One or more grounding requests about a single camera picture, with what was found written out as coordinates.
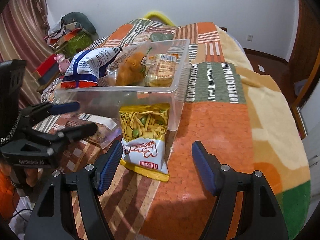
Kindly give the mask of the left hand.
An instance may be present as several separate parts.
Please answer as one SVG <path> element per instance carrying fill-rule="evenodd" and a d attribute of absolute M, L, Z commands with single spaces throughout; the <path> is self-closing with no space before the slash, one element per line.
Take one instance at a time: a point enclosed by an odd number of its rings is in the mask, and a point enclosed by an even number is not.
<path fill-rule="evenodd" d="M 24 168 L 20 166 L 13 166 L 10 172 L 10 178 L 14 187 L 23 189 L 26 187 L 34 187 L 37 183 L 38 169 Z"/>

